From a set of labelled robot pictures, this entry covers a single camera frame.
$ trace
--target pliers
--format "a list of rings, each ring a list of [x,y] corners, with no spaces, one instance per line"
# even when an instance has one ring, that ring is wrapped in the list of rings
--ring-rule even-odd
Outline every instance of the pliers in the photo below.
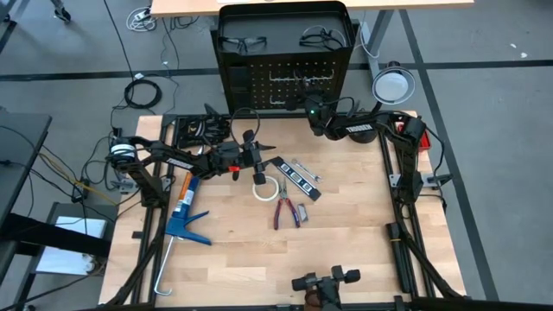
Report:
[[[280,215],[280,208],[283,205],[283,202],[286,202],[286,205],[292,212],[292,215],[294,216],[294,222],[296,223],[296,228],[300,227],[300,217],[297,215],[296,209],[292,205],[292,202],[288,198],[288,192],[286,191],[286,179],[283,179],[283,182],[280,182],[280,190],[279,195],[280,199],[278,199],[278,204],[276,205],[276,211],[275,211],[275,218],[273,221],[273,226],[275,230],[278,230],[278,216]]]

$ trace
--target white tape roll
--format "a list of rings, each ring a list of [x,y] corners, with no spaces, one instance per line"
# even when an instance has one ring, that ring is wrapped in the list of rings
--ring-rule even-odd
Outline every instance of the white tape roll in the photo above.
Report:
[[[269,202],[269,201],[272,201],[274,200],[277,195],[278,195],[278,190],[279,190],[279,186],[278,186],[278,181],[276,179],[274,179],[273,177],[270,177],[270,176],[265,176],[265,179],[266,180],[269,180],[269,181],[272,181],[274,184],[275,184],[275,193],[273,195],[271,195],[269,198],[262,198],[259,196],[259,194],[257,194],[257,191],[256,191],[256,184],[253,184],[253,186],[251,187],[251,191],[253,192],[253,196],[256,197],[256,199],[262,201],[262,202]]]

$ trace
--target wooden tabletop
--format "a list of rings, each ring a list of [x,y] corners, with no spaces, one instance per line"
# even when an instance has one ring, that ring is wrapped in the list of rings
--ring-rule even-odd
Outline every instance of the wooden tabletop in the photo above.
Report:
[[[217,0],[154,0],[151,13],[157,17],[216,16],[219,14],[219,9],[228,4],[297,2],[297,0],[228,0],[226,3],[222,2],[218,3]],[[341,2],[352,10],[394,10],[466,7],[472,5],[474,0],[342,0]]]
[[[161,120],[140,117],[137,135],[157,139]],[[255,125],[255,120],[236,120],[234,130],[242,133]],[[359,282],[340,286],[344,303],[393,301],[401,291],[385,224],[393,222],[394,216],[378,141],[359,144],[347,138],[333,142],[315,137],[305,119],[263,119],[257,140],[277,146],[265,151],[264,159],[297,158],[324,178],[317,185],[322,196],[316,202],[288,182],[289,197],[296,205],[305,204],[309,221],[296,229],[291,213],[283,209],[281,229],[273,230],[277,202],[261,202],[253,197],[251,170],[243,171],[238,181],[232,181],[230,174],[202,181],[191,214],[209,214],[189,225],[188,230],[210,238],[213,245],[175,241],[162,282],[162,289],[172,288],[173,294],[157,296],[156,306],[302,304],[304,293],[294,292],[290,281],[309,272],[328,276],[337,264],[345,270],[361,271]],[[426,152],[419,156],[418,169],[431,171]],[[266,174],[283,178],[273,166]],[[176,168],[175,175],[171,210],[186,171]],[[269,185],[263,187],[260,192],[270,192]],[[464,293],[440,201],[420,197],[416,209],[430,261],[455,290]],[[100,302],[116,294],[136,265],[139,240],[132,239],[131,234],[142,230],[144,214],[145,209],[136,206],[118,220]],[[419,291],[424,295],[418,265],[415,270]],[[149,275],[147,270],[143,293],[147,292]]]

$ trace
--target yellow cable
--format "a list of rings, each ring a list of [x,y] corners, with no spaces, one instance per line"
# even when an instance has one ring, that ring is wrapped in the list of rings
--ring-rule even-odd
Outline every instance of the yellow cable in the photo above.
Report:
[[[105,194],[102,194],[100,191],[94,189],[93,187],[88,187],[87,185],[85,185],[84,183],[80,182],[80,181],[76,181],[75,179],[69,177],[69,175],[63,170],[63,168],[58,165],[58,163],[56,163],[54,160],[52,160],[49,156],[43,154],[43,153],[40,153],[40,156],[43,156],[44,158],[46,158],[46,160],[48,161],[48,163],[50,163],[50,165],[52,165],[52,167],[60,174],[62,174],[68,181],[72,182],[74,185],[76,186],[81,186],[83,187],[84,189],[92,192],[92,193],[95,193],[97,195],[99,195],[102,199],[112,203],[114,206],[118,205],[118,203],[112,199],[110,199],[107,195]]]

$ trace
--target red pliers handle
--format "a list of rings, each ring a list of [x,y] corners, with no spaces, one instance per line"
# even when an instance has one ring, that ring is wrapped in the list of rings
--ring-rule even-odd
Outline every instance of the red pliers handle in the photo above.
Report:
[[[278,230],[278,217],[280,216],[280,208],[283,205],[283,201],[286,201],[286,205],[292,212],[292,215],[294,216],[294,222],[296,223],[296,228],[300,227],[300,217],[297,215],[297,211],[292,205],[292,202],[288,198],[281,198],[278,200],[278,204],[276,205],[276,211],[275,211],[275,218],[273,221],[273,226],[275,230]]]

